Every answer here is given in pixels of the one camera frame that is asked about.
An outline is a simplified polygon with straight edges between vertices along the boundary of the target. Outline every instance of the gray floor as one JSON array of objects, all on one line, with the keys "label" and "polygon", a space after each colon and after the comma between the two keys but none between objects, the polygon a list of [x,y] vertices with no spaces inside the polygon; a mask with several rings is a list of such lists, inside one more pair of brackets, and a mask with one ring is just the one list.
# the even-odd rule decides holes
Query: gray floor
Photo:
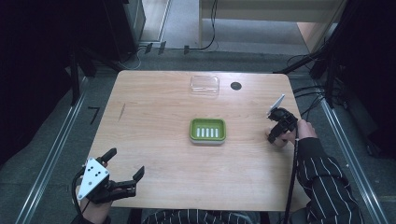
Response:
[{"label": "gray floor", "polygon": [[[296,41],[296,46],[304,45],[298,34],[285,35],[284,38],[287,39],[287,36],[290,40],[285,40],[286,42],[292,43]],[[187,37],[178,41],[176,38],[169,39],[172,39],[176,43],[181,43],[180,46],[186,44],[191,44],[192,46],[194,44],[193,40],[192,42],[188,42],[190,40]],[[169,40],[167,42],[169,46],[167,45],[166,47],[169,48],[171,41]],[[277,51],[273,51],[276,49],[270,49],[271,46],[267,46],[268,49],[260,50],[259,53],[244,52],[247,50],[245,45],[236,45],[240,46],[240,49],[237,50],[221,49],[221,46],[222,44],[219,40],[218,51],[191,51],[186,55],[184,55],[182,50],[176,49],[166,49],[162,54],[159,54],[157,49],[153,49],[148,54],[141,51],[139,53],[141,62],[134,57],[124,65],[132,68],[137,67],[139,70],[271,73],[284,68],[291,56],[306,53],[306,50],[298,49],[299,47],[297,49],[288,49],[288,47],[282,49],[281,43]],[[43,186],[44,191],[42,195],[37,194],[38,204],[36,207],[31,207],[33,213],[31,217],[28,217],[28,219],[31,219],[31,223],[69,223],[76,215],[70,196],[71,180],[88,155],[106,107],[108,96],[117,78],[117,74],[111,69],[101,64],[97,64],[97,68],[98,74],[96,77],[88,79],[89,85],[86,88],[85,98],[78,111],[76,121],[71,127],[70,134],[65,139],[59,158],[55,160],[55,166],[50,173],[49,181]],[[306,67],[302,67],[289,74],[290,83],[294,89],[312,85],[312,80],[307,75],[307,71],[308,69]],[[306,110],[311,105],[312,100],[313,96],[297,98],[300,111]],[[62,101],[59,102],[29,146],[11,158],[1,168],[0,191],[2,192],[2,200],[0,201],[0,223],[14,223],[17,220],[28,194],[37,176],[40,174],[46,158],[50,154],[57,133],[61,130],[64,120],[67,117],[67,113],[70,110],[70,102],[71,92],[67,93]],[[100,107],[98,117],[93,124],[90,123],[94,110],[89,109],[89,106]],[[366,153],[364,142],[347,111],[341,106],[337,106],[334,111],[337,113],[349,142],[354,148],[354,153],[359,158],[368,182],[373,187],[378,200],[382,204],[389,223],[396,223],[396,215],[393,212],[396,203],[394,192],[396,188],[396,180],[394,179],[396,161],[370,157]],[[356,178],[350,171],[349,164],[340,149],[332,127],[321,106],[316,107],[310,113],[309,120],[314,123],[318,136],[321,138],[323,146],[325,146],[325,150],[329,155],[339,160],[344,172],[351,181],[354,195],[360,204],[366,223],[376,223],[373,221],[370,210],[361,196]],[[128,213],[128,209],[112,208],[110,215],[113,217],[113,223],[125,223]],[[273,223],[276,223],[277,214],[271,214],[271,218]]]},{"label": "gray floor", "polygon": [[[198,45],[199,1],[171,0],[162,41],[166,47],[183,49]],[[296,22],[235,21],[215,22],[216,39],[207,50],[299,55],[308,53]],[[210,19],[203,20],[203,43],[206,47],[213,37]]]}]

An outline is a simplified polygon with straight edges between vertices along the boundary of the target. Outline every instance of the green tray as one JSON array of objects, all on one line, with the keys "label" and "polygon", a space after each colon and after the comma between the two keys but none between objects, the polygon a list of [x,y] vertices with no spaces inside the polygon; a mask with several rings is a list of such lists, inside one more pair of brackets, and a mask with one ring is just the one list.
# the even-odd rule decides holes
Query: green tray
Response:
[{"label": "green tray", "polygon": [[221,145],[225,133],[223,119],[193,119],[190,123],[190,139],[194,144]]}]

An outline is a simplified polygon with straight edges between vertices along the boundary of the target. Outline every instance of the wire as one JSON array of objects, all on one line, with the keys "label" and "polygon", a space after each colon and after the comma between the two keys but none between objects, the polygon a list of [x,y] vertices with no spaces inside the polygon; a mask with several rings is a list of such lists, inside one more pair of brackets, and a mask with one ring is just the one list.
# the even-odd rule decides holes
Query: wire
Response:
[{"label": "wire", "polygon": [[317,107],[317,105],[319,105],[320,101],[322,101],[324,99],[323,95],[318,95],[315,100],[312,102],[311,106],[308,107],[308,109],[306,109],[302,114],[301,117],[306,114],[305,120],[308,121],[308,117],[309,117],[309,112]]},{"label": "wire", "polygon": [[125,66],[125,65],[124,65],[123,63],[121,63],[121,62],[119,62],[119,65],[121,65],[123,68],[125,68],[125,69],[127,69],[127,70],[136,70],[136,69],[138,69],[138,68],[140,67],[140,65],[142,64],[142,61],[140,60],[140,57],[139,57],[139,52],[142,51],[143,49],[145,49],[145,48],[142,48],[142,49],[138,50],[137,53],[136,53],[136,58],[137,58],[137,60],[139,61],[139,64],[138,64],[136,67],[130,68],[130,67]]},{"label": "wire", "polygon": [[81,214],[84,214],[84,212],[85,212],[85,210],[87,209],[87,207],[88,207],[88,204],[90,204],[90,202],[91,202],[91,200],[88,200],[87,204],[85,204],[85,207],[84,207],[84,209],[82,209],[82,212],[81,212]]},{"label": "wire", "polygon": [[291,196],[293,194],[294,181],[297,172],[297,154],[298,154],[298,125],[295,126],[296,138],[294,141],[294,155],[293,155],[293,165],[291,166],[291,177],[290,177],[290,185],[289,185],[289,193],[288,193],[288,202],[286,203],[285,216],[283,217],[283,224],[288,224],[289,222],[289,212],[291,207]]},{"label": "wire", "polygon": [[84,171],[85,171],[85,167],[81,168],[81,170],[79,170],[79,171],[77,172],[77,174],[76,174],[75,177],[73,178],[73,181],[72,181],[72,190],[71,190],[72,199],[73,199],[73,204],[74,204],[74,206],[75,206],[75,208],[76,208],[77,214],[78,214],[80,217],[82,217],[82,213],[81,213],[81,210],[80,210],[80,208],[79,208],[78,200],[77,200],[77,196],[76,196],[76,187],[77,187],[77,184],[76,184],[76,183],[77,183],[77,179],[79,179],[79,178],[84,174]]},{"label": "wire", "polygon": [[309,86],[309,87],[301,87],[299,89],[295,89],[293,90],[293,93],[297,93],[299,91],[305,91],[305,90],[309,90],[309,89],[314,89],[314,88],[325,88],[325,86],[323,85],[316,85],[316,86]]}]

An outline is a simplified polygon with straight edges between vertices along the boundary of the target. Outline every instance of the transparent box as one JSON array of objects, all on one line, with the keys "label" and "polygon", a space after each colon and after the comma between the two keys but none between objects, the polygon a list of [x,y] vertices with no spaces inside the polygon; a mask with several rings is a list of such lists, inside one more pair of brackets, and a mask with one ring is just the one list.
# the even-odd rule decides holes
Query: transparent box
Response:
[{"label": "transparent box", "polygon": [[206,76],[191,77],[191,93],[200,95],[218,95],[219,78]]}]

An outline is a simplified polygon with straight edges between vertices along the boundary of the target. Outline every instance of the floor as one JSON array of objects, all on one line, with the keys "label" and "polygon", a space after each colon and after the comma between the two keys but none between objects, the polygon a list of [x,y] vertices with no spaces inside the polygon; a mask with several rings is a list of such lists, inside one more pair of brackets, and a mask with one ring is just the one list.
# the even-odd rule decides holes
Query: floor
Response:
[{"label": "floor", "polygon": [[[169,0],[169,8],[164,6],[163,0],[157,2],[144,0],[143,5],[145,4],[149,6],[145,8],[148,21],[143,31],[146,37],[142,36],[141,42],[153,42],[154,45],[159,46],[159,43],[166,41],[165,46],[169,49],[184,49],[185,46],[189,46],[190,49],[200,48],[198,43],[199,1]],[[162,28],[163,33],[159,40],[149,41],[155,39]],[[206,49],[207,51],[289,55],[308,53],[296,22],[217,19],[214,32],[211,20],[203,20],[203,48],[210,44],[213,35],[216,35],[215,41]]]}]

